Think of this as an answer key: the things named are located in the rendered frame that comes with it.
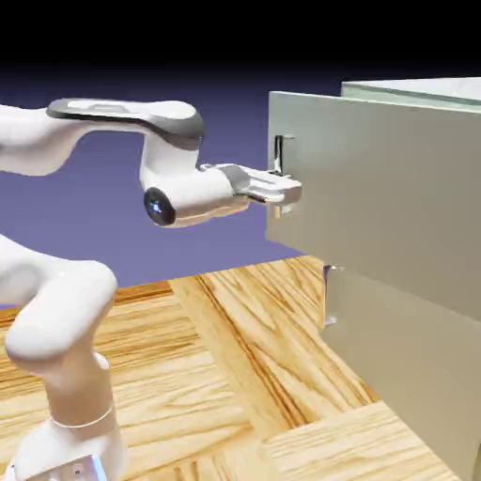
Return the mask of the small grey cabinet door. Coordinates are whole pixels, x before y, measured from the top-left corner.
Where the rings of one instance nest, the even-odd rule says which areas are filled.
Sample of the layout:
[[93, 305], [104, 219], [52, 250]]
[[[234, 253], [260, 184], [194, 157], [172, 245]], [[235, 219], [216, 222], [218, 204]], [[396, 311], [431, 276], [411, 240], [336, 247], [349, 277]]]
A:
[[345, 270], [339, 287], [323, 340], [461, 481], [481, 481], [481, 321]]

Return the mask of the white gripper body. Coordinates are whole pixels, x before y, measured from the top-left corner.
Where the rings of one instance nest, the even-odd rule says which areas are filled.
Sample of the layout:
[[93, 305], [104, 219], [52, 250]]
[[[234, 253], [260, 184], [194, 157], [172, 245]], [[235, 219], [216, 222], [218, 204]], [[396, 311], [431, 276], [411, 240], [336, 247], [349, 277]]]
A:
[[302, 196], [302, 184], [291, 176], [275, 171], [260, 171], [243, 167], [248, 184], [241, 193], [260, 203], [286, 206], [297, 203]]

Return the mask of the silver handle of large door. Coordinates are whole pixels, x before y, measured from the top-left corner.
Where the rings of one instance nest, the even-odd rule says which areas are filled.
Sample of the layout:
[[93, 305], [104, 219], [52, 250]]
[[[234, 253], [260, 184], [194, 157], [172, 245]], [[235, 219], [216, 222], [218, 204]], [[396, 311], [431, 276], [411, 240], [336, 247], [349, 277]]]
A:
[[[292, 146], [294, 137], [292, 135], [275, 135], [274, 136], [274, 152], [273, 152], [273, 172], [281, 177], [287, 174], [284, 172], [284, 158], [287, 149]], [[275, 207], [273, 215], [276, 219], [291, 213], [293, 204]]]

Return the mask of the grey painted cabinet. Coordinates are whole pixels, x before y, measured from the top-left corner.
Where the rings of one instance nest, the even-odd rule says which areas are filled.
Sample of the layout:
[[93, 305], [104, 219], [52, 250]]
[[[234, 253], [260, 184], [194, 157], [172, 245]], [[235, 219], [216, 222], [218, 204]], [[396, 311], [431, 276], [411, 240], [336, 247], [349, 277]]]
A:
[[[481, 111], [481, 77], [345, 82], [337, 97], [349, 100]], [[274, 158], [274, 136], [269, 133], [271, 163]], [[367, 278], [358, 273], [349, 273]]]

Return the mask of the large grey cabinet door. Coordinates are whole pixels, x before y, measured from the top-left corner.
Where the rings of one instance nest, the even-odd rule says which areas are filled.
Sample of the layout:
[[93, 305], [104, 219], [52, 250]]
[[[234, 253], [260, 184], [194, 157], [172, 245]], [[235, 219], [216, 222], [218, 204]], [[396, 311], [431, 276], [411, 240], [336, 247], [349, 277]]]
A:
[[481, 320], [481, 111], [273, 92], [301, 182], [267, 236]]

